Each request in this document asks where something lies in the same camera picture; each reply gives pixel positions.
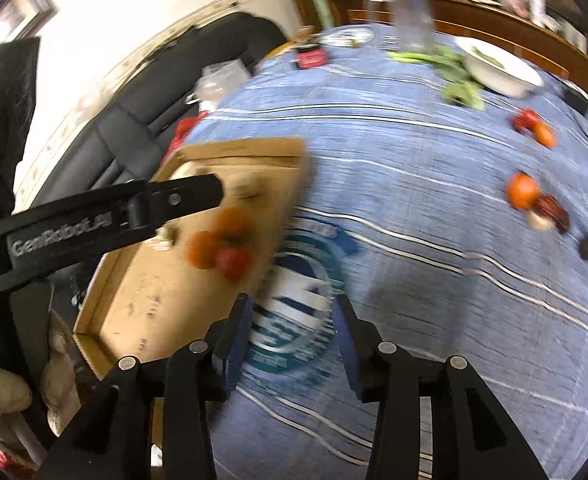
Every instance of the black sofa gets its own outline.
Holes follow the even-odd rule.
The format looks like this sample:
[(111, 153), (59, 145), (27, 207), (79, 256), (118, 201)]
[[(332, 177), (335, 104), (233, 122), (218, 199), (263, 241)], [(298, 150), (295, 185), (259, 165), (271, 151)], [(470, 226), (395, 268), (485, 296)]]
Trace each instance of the black sofa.
[(203, 67), (240, 59), (250, 73), (287, 40), (270, 20), (234, 12), (192, 28), (154, 55), (74, 139), (32, 206), (90, 189), (150, 178), (178, 122), (198, 113), (186, 105)]

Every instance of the cup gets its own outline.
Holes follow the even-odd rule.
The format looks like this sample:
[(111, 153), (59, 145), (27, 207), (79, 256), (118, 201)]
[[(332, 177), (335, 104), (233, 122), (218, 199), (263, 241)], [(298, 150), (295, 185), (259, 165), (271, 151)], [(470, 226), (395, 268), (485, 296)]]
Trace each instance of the cup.
[(395, 50), (397, 38), (391, 27), (393, 20), (391, 8), (392, 0), (364, 0), (367, 23), (374, 37), (369, 43), (375, 48)]

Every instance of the screw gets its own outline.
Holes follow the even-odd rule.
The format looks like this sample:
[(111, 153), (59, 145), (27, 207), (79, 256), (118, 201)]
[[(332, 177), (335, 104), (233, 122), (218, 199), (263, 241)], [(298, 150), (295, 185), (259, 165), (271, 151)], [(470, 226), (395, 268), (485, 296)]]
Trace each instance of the screw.
[(455, 355), (449, 360), (449, 364), (451, 364), (452, 368), (455, 368), (456, 370), (464, 370), (467, 368), (467, 359), (460, 355)]
[(167, 202), (169, 202), (170, 205), (179, 205), (181, 203), (181, 195), (178, 193), (172, 193), (167, 198)]
[(397, 346), (391, 341), (382, 341), (378, 344), (378, 350), (383, 354), (393, 354)]
[(193, 354), (202, 354), (205, 350), (207, 350), (207, 341), (203, 339), (189, 343), (189, 351)]
[(135, 366), (136, 366), (136, 359), (134, 359), (131, 356), (123, 357), (123, 359), (121, 359), (119, 361), (119, 368), (121, 370), (132, 370), (132, 368)]

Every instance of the table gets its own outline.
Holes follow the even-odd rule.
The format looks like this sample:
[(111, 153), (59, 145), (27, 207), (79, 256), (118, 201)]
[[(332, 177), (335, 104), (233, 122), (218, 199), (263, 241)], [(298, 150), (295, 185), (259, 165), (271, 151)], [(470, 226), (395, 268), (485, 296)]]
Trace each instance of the table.
[[(439, 41), (453, 44), (449, 36)], [(257, 298), (250, 350), (213, 417), (219, 478), (363, 478), (376, 406), (349, 390), (331, 296), (415, 355), (461, 354), (481, 374), (551, 478), (588, 456), (588, 117), (544, 91), (515, 101), (483, 91), (484, 111), (440, 98), (430, 66), (364, 46), (330, 64), (292, 53), (196, 127), (187, 142), (303, 136), (312, 177)], [(551, 124), (548, 150), (509, 124), (530, 107)], [(504, 197), (526, 171), (570, 213), (569, 235), (532, 231)], [(429, 478), (429, 406), (421, 476)]]

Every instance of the orange fruit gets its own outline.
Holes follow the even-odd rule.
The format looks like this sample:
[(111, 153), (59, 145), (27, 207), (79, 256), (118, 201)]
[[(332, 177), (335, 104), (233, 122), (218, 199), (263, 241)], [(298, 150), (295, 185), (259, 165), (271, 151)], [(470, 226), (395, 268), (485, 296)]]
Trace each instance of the orange fruit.
[(221, 243), (210, 231), (199, 231), (185, 246), (185, 259), (197, 269), (216, 267), (216, 252)]
[(222, 208), (214, 221), (214, 234), (234, 243), (242, 243), (250, 237), (254, 222), (241, 208), (229, 206)]
[(556, 136), (548, 124), (536, 123), (532, 129), (534, 138), (538, 144), (542, 144), (544, 147), (552, 149), (556, 147), (558, 143)]
[(517, 173), (507, 183), (507, 199), (514, 209), (530, 209), (538, 197), (538, 183), (526, 173)]

